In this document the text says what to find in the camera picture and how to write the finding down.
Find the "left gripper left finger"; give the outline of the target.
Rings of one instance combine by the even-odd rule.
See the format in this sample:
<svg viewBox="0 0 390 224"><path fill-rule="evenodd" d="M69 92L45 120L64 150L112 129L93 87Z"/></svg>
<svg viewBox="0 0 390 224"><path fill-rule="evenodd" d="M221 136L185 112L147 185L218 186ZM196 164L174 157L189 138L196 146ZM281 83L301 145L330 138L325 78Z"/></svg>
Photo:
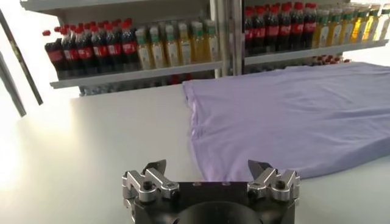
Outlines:
<svg viewBox="0 0 390 224"><path fill-rule="evenodd" d="M160 197L177 200L180 197L180 184L164 176L165 159L148 163L139 173L136 170L125 171L122 175L122 196L130 202L136 198L142 203L152 203Z"/></svg>

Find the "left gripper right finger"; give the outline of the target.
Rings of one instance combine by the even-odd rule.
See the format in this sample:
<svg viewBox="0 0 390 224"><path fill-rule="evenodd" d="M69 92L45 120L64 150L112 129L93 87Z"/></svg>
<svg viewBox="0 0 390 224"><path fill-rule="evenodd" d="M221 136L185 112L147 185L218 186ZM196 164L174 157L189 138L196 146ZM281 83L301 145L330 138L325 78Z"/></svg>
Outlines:
<svg viewBox="0 0 390 224"><path fill-rule="evenodd" d="M271 198L276 201L296 201L300 194L300 176L296 171L280 173L269 163L248 160L253 180L247 183L247 194L251 200Z"/></svg>

